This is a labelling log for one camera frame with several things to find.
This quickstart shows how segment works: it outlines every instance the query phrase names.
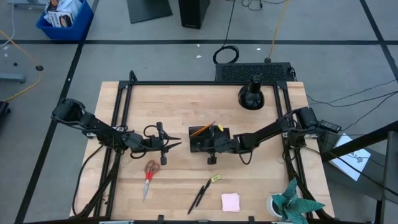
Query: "concrete floor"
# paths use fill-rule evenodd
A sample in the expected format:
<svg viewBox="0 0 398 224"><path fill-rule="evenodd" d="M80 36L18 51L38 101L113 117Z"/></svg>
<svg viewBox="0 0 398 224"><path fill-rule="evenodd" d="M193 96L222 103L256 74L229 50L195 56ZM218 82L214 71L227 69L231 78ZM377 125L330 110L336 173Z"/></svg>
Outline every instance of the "concrete floor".
<svg viewBox="0 0 398 224"><path fill-rule="evenodd" d="M178 1L169 0L173 16L130 24L125 0L100 0L88 33L88 40L223 40L231 4L213 0L202 29L180 26ZM398 40L395 0L366 1L385 40ZM270 40L283 4L264 3L261 11L250 11L237 1L229 39ZM42 11L15 9L16 40L46 40L35 28ZM0 3L0 29L11 35L11 7ZM279 40L377 40L360 1L291 1ZM94 111L101 82L126 80L134 70L139 80L214 80L212 56L220 44L86 44L83 47L68 97L82 101ZM12 223L49 127L50 114L60 96L65 77L76 52L75 44L22 44L44 66L40 84L11 101L12 113L0 129L0 223ZM238 62L262 62L270 45L237 45ZM398 46L389 45L394 58ZM220 53L219 61L233 55ZM380 45L276 45L274 62L290 62L307 93L317 100L330 101L370 86L395 79ZM25 73L27 83L0 82L0 99L35 82L37 72L29 59L15 47L0 50L0 71ZM383 95L398 88L388 86L366 92L341 104ZM375 107L380 100L349 108L314 105L319 119L346 127ZM398 119L398 96L362 119L347 133L366 133ZM86 138L74 129L57 126L26 222L66 218L86 146ZM371 147L385 153L385 143ZM376 201L329 183L336 217L365 222L374 219ZM391 217L390 223L396 220Z"/></svg>

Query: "potted plant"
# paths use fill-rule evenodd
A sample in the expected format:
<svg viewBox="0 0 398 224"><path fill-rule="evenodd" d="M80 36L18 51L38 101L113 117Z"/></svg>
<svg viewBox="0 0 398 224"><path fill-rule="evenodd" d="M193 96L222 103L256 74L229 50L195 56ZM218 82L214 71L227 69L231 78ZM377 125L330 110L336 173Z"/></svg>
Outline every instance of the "potted plant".
<svg viewBox="0 0 398 224"><path fill-rule="evenodd" d="M267 201L267 209L273 216L279 217L282 222L290 220L294 224L308 224L302 213L312 212L325 205L313 200L297 197L297 180L292 179L282 194L271 195Z"/></svg>

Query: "wooden tabletop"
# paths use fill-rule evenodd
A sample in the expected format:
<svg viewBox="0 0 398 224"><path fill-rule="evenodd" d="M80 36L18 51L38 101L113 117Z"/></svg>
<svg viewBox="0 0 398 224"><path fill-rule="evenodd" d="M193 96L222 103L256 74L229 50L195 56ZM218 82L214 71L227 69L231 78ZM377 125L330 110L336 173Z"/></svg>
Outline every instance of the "wooden tabletop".
<svg viewBox="0 0 398 224"><path fill-rule="evenodd" d="M110 124L115 104L118 82L103 82L95 115ZM292 108L308 106L303 83L288 83ZM155 174L150 182L146 201L142 202L144 166L153 159L160 163L160 152L147 153L142 159L131 159L129 150L122 156L116 187L112 219L156 220L165 215L166 220L276 220L266 210L266 200L271 194L281 193L288 183L287 170L282 159L280 135L264 141L254 150L251 163L244 165L239 156L217 154L217 164L207 164L207 153L191 153L189 126L203 126L212 121L229 128L231 135L255 132L277 119L272 87L263 86L265 105L249 111L238 103L240 86L133 86L127 125L129 130L142 134L149 124L163 122L164 130L181 138L182 144L167 154L167 165ZM281 102L285 113L283 94ZM307 139L307 145L318 150L317 142ZM98 148L96 139L88 140L85 159ZM104 158L103 149L87 163L81 176L76 198L80 211L98 188ZM330 194L320 156L301 150L309 191L317 201L324 203L325 211L334 216ZM215 174L221 179L211 184L199 206L187 215L200 187ZM221 211L221 194L238 193L238 213ZM108 202L108 193L102 201L101 214Z"/></svg>

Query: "blue storage bin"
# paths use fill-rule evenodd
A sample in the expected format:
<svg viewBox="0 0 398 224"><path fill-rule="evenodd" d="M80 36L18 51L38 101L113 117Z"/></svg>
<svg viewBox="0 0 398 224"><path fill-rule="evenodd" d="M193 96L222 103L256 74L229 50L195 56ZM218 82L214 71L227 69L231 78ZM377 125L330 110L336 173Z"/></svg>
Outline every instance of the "blue storage bin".
<svg viewBox="0 0 398 224"><path fill-rule="evenodd" d="M94 16L87 0L80 1L82 5L71 27L52 27L52 25L44 19L45 13L43 13L39 21L37 21L36 27L42 29L45 35L52 40L80 40L85 32L86 26Z"/></svg>

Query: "scissors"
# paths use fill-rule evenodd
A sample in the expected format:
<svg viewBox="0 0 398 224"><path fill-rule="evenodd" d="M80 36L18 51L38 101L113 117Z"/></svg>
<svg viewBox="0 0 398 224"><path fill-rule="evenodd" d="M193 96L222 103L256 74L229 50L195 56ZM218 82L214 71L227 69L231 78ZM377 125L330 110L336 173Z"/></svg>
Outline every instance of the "scissors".
<svg viewBox="0 0 398 224"><path fill-rule="evenodd" d="M144 172L146 177L145 177L145 187L144 187L144 198L142 199L142 202L145 202L145 198L147 197L150 180L152 180L154 174L159 170L160 170L160 165L153 160L149 161L145 166Z"/></svg>

